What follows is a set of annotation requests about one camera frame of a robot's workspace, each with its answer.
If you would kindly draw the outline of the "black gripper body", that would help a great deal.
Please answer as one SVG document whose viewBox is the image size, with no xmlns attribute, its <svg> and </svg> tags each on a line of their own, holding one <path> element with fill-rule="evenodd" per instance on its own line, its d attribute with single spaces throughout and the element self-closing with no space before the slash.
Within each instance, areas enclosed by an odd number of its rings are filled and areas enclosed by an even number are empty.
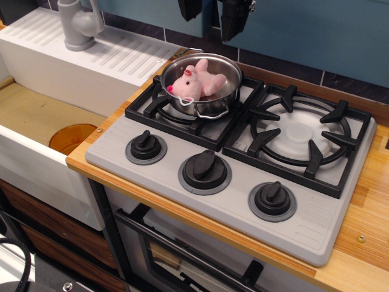
<svg viewBox="0 0 389 292">
<path fill-rule="evenodd" d="M 223 9 L 229 13 L 252 13 L 256 8 L 254 0 L 222 0 L 221 2 Z"/>
</svg>

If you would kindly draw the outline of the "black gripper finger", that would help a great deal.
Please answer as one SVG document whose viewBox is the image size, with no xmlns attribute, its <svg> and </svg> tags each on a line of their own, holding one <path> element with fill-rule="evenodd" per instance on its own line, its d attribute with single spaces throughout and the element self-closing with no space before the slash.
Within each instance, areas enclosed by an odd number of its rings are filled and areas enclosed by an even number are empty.
<svg viewBox="0 0 389 292">
<path fill-rule="evenodd" d="M 230 41 L 244 30 L 249 13 L 229 13 L 222 7 L 221 14 L 221 36 L 222 41 Z"/>
<path fill-rule="evenodd" d="M 195 19 L 202 12 L 202 0 L 178 0 L 179 9 L 184 20 Z"/>
</svg>

